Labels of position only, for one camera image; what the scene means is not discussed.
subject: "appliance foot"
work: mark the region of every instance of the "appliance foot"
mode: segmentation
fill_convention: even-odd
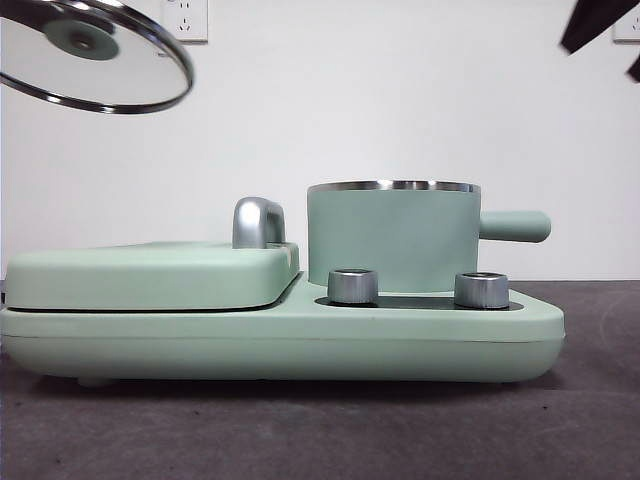
[[[100,388],[113,385],[117,380],[112,378],[78,377],[78,385],[86,388]]]

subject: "gray countertop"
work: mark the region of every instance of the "gray countertop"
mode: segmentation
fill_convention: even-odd
[[[640,282],[512,286],[561,307],[567,330],[554,368],[518,384],[86,390],[3,355],[2,478],[640,478]]]

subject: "metal handle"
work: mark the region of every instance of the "metal handle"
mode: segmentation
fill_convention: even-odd
[[[542,212],[482,212],[480,238],[511,242],[542,242],[551,233],[551,220]]]
[[[233,213],[233,248],[267,248],[267,243],[284,243],[282,207],[260,197],[238,201]]]

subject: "wall outlet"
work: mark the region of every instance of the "wall outlet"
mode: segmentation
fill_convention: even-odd
[[[163,0],[162,25],[178,40],[209,40],[209,0]]]
[[[616,43],[640,43],[640,5],[631,9],[613,26]]]

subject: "black object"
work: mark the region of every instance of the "black object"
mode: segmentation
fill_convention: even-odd
[[[570,54],[577,52],[639,3],[640,0],[578,0],[560,44]],[[628,73],[640,82],[640,58]]]

